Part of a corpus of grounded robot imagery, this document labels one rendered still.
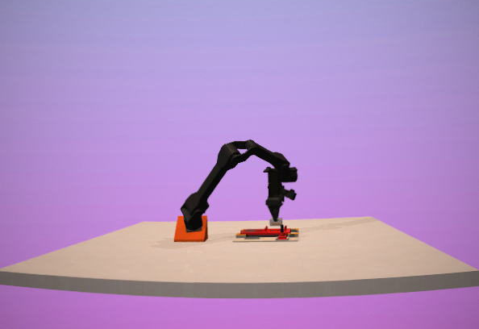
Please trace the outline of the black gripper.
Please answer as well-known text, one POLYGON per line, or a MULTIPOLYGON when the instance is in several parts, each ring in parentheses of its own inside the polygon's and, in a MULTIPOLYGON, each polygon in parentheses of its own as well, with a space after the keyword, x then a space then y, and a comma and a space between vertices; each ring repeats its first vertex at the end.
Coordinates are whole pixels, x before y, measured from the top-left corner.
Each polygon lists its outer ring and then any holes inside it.
POLYGON ((283 205, 282 202, 285 201, 285 198, 280 198, 280 192, 282 189, 282 183, 279 184, 269 184, 269 196, 268 199, 265 201, 266 205, 268 206, 271 215, 273 216, 273 221, 276 222, 279 214, 279 210, 283 205))

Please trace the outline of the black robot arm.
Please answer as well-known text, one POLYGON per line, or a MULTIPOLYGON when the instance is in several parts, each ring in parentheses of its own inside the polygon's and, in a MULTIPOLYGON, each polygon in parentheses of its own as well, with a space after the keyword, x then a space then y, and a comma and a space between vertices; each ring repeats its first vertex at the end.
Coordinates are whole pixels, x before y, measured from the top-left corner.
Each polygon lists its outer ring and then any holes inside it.
POLYGON ((205 214, 209 207, 207 199, 228 170, 233 169, 238 163, 246 161, 252 155, 269 162, 275 168, 267 167, 263 171, 268 173, 269 184, 290 183, 298 179, 297 168, 290 168, 290 162, 279 152, 271 152, 253 140, 224 144, 219 151, 217 163, 206 180, 196 193, 191 194, 185 200, 180 208, 184 215, 185 232, 202 230, 202 214, 205 214), (247 151, 241 154, 238 149, 247 149, 247 151))

